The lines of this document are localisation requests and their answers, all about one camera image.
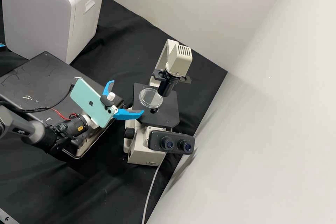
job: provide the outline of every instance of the white plastic housing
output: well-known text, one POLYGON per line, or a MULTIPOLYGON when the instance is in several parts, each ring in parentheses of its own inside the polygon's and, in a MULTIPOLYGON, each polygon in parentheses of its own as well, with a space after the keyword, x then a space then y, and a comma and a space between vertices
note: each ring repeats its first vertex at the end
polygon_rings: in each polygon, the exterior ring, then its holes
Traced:
POLYGON ((96 33, 102 0, 2 0, 6 46, 31 59, 43 51, 67 64, 96 33))
POLYGON ((124 152, 128 154, 127 162, 137 165, 158 166, 165 158, 165 152, 149 149, 148 137, 153 130, 165 131, 164 128, 143 127, 137 120, 125 121, 125 127, 135 129, 134 139, 124 138, 124 152))
POLYGON ((192 62, 191 48, 183 45, 175 45, 168 55, 166 70, 174 76, 186 76, 192 62))

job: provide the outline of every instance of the white knob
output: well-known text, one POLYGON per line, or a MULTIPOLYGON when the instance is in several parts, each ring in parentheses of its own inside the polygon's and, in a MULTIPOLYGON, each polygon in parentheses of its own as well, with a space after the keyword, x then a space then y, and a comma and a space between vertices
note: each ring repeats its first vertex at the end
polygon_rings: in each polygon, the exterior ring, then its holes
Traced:
POLYGON ((115 98, 116 94, 113 93, 113 92, 110 92, 108 95, 107 95, 107 99, 110 100, 110 101, 113 101, 113 99, 115 98))

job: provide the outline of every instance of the microscope base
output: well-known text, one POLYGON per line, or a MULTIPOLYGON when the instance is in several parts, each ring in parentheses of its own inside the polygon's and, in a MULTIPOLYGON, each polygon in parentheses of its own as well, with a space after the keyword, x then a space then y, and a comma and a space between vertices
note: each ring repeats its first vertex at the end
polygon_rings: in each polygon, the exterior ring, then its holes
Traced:
POLYGON ((159 166, 165 158, 165 152, 151 150, 147 147, 149 133, 153 130, 166 131, 165 128, 142 126, 137 120, 128 120, 125 127, 134 128, 133 139, 124 138, 124 152, 127 162, 137 165, 159 166))

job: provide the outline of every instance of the white wall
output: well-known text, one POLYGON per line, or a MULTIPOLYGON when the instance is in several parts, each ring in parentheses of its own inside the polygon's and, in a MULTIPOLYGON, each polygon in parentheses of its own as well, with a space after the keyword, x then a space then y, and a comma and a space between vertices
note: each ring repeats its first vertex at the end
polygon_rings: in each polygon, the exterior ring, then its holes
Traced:
POLYGON ((336 222, 335 27, 335 0, 277 2, 149 224, 336 222))
POLYGON ((228 71, 276 0, 114 0, 228 71))

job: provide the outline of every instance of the microscope focus knob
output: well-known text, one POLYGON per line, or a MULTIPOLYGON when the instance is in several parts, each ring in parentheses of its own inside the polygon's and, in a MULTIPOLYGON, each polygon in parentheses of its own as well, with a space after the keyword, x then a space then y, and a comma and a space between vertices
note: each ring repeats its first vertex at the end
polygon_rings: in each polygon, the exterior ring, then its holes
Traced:
POLYGON ((133 139, 135 134, 134 128, 125 128, 124 138, 133 139))

